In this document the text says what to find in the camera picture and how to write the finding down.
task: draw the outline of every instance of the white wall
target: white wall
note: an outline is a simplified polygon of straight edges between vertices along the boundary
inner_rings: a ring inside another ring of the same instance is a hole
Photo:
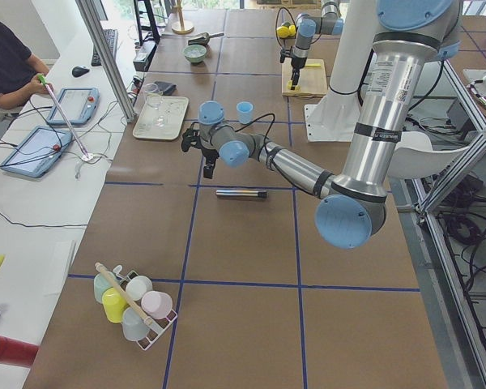
[[[0,21],[38,57],[55,60],[81,28],[75,0],[0,0]]]
[[[75,0],[31,0],[61,53],[77,31],[86,26]]]
[[[0,21],[38,57],[59,57],[56,45],[30,0],[0,0]]]

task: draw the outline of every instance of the pink cup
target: pink cup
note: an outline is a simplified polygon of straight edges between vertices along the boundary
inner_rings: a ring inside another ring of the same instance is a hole
[[[166,318],[173,309],[173,299],[167,293],[152,290],[144,294],[140,306],[152,318]]]

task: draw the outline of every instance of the small bowl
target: small bowl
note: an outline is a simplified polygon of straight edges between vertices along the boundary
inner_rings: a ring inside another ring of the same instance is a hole
[[[187,58],[187,61],[191,63],[200,63],[207,55],[207,47],[202,45],[189,45],[185,47],[183,53],[184,57]]]

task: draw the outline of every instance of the cup rack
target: cup rack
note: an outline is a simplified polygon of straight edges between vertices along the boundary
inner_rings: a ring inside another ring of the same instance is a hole
[[[174,321],[177,320],[177,312],[175,312],[175,310],[170,310],[168,315],[165,318],[161,319],[154,319],[146,312],[144,312],[141,306],[137,302],[135,302],[122,287],[122,285],[126,284],[126,281],[130,279],[130,274],[137,274],[135,271],[130,271],[128,273],[128,276],[122,276],[118,272],[116,272],[116,276],[118,276],[121,280],[125,281],[124,283],[119,284],[112,277],[109,269],[102,263],[96,263],[96,270],[110,283],[110,286],[112,286],[112,288],[116,289],[119,292],[122,298],[126,300],[128,305],[142,319],[144,324],[149,327],[150,331],[148,332],[147,336],[135,342],[142,350],[148,350],[162,336],[162,334],[164,334],[171,327]]]

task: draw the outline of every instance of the red cylinder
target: red cylinder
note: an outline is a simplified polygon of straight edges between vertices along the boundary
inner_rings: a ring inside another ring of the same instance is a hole
[[[0,336],[0,363],[4,365],[31,367],[38,346]]]

